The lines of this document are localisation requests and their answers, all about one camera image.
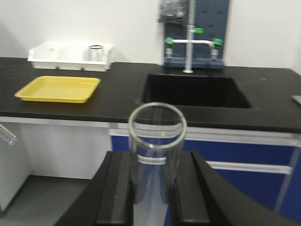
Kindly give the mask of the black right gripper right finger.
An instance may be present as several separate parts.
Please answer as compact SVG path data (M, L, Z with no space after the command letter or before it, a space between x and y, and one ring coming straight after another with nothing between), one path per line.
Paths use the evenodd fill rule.
M257 203L210 167L183 151L174 185L175 226L296 226Z

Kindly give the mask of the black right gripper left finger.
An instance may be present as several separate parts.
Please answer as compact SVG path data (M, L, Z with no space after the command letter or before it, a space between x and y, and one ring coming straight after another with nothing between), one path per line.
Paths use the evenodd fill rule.
M108 151L101 166L57 226L130 226L130 152Z

